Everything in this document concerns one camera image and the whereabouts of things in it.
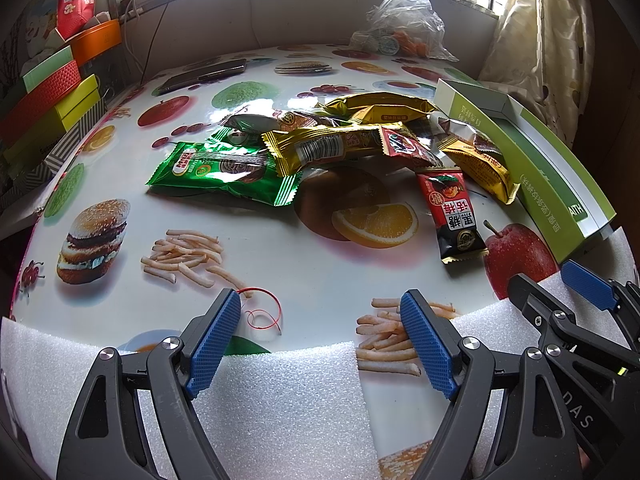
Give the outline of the red black candy packet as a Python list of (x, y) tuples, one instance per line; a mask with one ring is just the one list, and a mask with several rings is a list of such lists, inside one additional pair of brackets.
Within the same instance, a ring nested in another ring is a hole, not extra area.
[(440, 261), (449, 264), (487, 256), (462, 171), (431, 168), (416, 178), (434, 220)]

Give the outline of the yellow gold snack packet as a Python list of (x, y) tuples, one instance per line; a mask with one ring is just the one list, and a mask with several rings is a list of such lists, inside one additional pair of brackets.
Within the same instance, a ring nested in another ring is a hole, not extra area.
[(474, 133), (469, 139), (447, 136), (438, 147), (496, 200), (505, 205), (514, 202), (520, 184), (512, 180), (503, 154), (486, 136), (481, 133)]

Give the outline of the green Milo biscuit packet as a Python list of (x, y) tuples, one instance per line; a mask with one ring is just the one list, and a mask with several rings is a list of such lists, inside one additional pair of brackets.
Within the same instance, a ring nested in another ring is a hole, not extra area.
[(179, 142), (146, 181), (149, 186), (226, 192), (273, 207), (288, 206), (301, 174), (280, 177), (266, 148), (241, 148), (213, 139)]

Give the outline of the long gold snack bar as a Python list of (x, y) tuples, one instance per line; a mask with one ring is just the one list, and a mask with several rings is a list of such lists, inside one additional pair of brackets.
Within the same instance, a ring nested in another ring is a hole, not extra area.
[(381, 153), (383, 129), (412, 136), (402, 122), (391, 122), (271, 130), (262, 134), (262, 140), (274, 159), (278, 175), (288, 177), (310, 166)]

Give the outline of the green white cardboard box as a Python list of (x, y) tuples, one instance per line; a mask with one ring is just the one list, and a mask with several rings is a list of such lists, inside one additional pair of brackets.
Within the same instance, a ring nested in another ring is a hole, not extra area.
[(503, 154), (518, 198), (557, 262), (611, 233), (615, 210), (574, 153), (512, 96), (441, 79), (434, 104), (485, 133)]

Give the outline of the cream patterned curtain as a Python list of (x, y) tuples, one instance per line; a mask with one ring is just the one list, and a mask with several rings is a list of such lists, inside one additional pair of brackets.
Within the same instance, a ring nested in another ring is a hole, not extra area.
[(593, 58), (590, 0), (508, 0), (480, 82), (512, 96), (573, 146)]

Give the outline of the clear plastic bag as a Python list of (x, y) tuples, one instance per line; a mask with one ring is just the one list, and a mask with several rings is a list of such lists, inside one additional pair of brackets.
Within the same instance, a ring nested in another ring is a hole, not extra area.
[(444, 46), (445, 32), (431, 0), (383, 0), (368, 12), (367, 27), (352, 34), (349, 47), (386, 56), (458, 62)]

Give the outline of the red woven box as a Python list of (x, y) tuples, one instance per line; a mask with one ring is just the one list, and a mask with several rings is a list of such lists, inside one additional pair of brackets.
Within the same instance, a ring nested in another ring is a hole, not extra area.
[(81, 76), (75, 60), (71, 60), (55, 70), (43, 82), (23, 96), (1, 119), (1, 141), (7, 148), (58, 102), (75, 90), (81, 83)]

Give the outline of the black smartphone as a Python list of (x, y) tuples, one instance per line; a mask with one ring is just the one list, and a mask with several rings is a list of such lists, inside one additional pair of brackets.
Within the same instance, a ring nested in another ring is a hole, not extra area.
[(170, 77), (157, 88), (156, 94), (163, 96), (164, 94), (182, 88), (194, 86), (194, 84), (205, 84), (209, 81), (239, 75), (245, 72), (246, 64), (246, 58), (239, 58), (238, 60), (208, 64), (196, 70), (189, 70), (188, 72)]

